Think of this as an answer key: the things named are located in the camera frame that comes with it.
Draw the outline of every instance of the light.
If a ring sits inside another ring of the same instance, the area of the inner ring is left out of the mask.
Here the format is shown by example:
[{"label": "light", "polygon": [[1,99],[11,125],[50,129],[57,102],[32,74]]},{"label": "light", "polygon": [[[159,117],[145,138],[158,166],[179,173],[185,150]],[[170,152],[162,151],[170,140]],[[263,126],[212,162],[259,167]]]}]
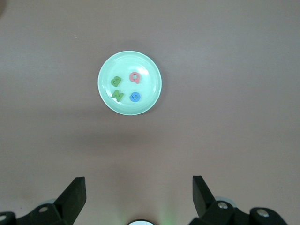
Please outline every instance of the light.
[{"label": "light", "polygon": [[150,223],[146,220],[136,220],[134,222],[131,222],[130,224],[128,225],[154,225],[153,223]]}]

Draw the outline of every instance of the plate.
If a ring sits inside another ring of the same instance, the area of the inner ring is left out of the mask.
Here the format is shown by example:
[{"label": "plate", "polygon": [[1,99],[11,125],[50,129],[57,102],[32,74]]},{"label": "plate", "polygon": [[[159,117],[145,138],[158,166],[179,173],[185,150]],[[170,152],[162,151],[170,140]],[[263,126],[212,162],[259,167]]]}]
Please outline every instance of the plate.
[{"label": "plate", "polygon": [[140,52],[124,51],[111,56],[98,76],[102,100],[110,109],[123,115],[148,111],[157,102],[161,88],[158,67]]}]

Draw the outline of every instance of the round plate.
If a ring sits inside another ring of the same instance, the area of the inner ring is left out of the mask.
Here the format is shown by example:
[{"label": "round plate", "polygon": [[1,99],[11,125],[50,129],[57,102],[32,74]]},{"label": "round plate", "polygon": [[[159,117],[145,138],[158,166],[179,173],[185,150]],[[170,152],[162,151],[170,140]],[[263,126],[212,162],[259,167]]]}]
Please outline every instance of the round plate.
[{"label": "round plate", "polygon": [[146,55],[124,51],[111,56],[101,67],[98,89],[105,104],[123,115],[138,115],[158,100],[160,72]]}]

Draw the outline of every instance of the letter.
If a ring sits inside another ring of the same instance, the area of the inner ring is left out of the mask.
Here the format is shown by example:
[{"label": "letter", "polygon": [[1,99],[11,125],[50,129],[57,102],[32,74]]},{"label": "letter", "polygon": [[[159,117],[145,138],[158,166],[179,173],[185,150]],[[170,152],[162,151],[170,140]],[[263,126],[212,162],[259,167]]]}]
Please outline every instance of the letter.
[{"label": "letter", "polygon": [[138,102],[141,99],[141,95],[138,92],[133,92],[129,98],[133,102]]},{"label": "letter", "polygon": [[113,86],[117,87],[117,86],[119,85],[119,83],[121,82],[121,80],[122,80],[122,79],[121,79],[120,77],[115,76],[115,77],[112,79],[111,83],[112,83]]},{"label": "letter", "polygon": [[112,94],[112,98],[115,98],[118,102],[121,101],[124,93],[119,93],[119,90],[115,90],[114,93]]},{"label": "letter", "polygon": [[129,79],[133,83],[139,83],[140,79],[141,79],[141,76],[138,72],[133,72],[133,73],[130,74]]}]

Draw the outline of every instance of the screw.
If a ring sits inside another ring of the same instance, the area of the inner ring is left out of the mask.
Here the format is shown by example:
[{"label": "screw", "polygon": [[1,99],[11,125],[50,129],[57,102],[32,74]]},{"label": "screw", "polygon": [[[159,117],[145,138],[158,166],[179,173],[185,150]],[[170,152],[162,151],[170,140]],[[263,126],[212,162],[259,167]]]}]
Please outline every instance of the screw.
[{"label": "screw", "polygon": [[44,206],[38,210],[38,212],[46,212],[48,210],[48,206]]},{"label": "screw", "polygon": [[0,222],[6,219],[6,215],[1,215],[0,216]]},{"label": "screw", "polygon": [[269,217],[269,214],[266,210],[259,209],[259,210],[257,210],[257,213],[262,217]]},{"label": "screw", "polygon": [[225,202],[219,202],[217,205],[220,207],[220,209],[228,209],[228,205]]}]

